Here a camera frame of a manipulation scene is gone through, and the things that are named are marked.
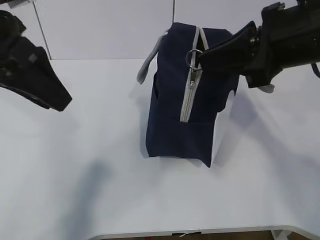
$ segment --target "table surface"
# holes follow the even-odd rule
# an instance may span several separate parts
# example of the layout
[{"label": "table surface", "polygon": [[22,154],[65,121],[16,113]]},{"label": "table surface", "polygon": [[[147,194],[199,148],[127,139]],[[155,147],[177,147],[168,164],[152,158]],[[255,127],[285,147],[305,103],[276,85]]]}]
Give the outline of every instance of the table surface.
[{"label": "table surface", "polygon": [[63,112],[0,88],[0,238],[87,240],[292,228],[320,236],[320,79],[309,66],[240,79],[215,164],[148,158],[143,60],[51,62]]}]

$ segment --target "bag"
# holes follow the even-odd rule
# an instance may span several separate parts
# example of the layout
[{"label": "bag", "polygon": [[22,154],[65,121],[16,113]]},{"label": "bag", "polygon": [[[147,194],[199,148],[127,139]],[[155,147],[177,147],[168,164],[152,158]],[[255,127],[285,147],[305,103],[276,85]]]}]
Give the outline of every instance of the bag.
[{"label": "bag", "polygon": [[199,159],[211,166],[228,123],[239,75],[209,77],[192,70],[186,55],[191,57],[190,65],[200,69],[195,50],[207,50],[231,36],[225,29],[176,22],[159,38],[137,75],[142,84],[158,53],[146,132],[150,157]]}]

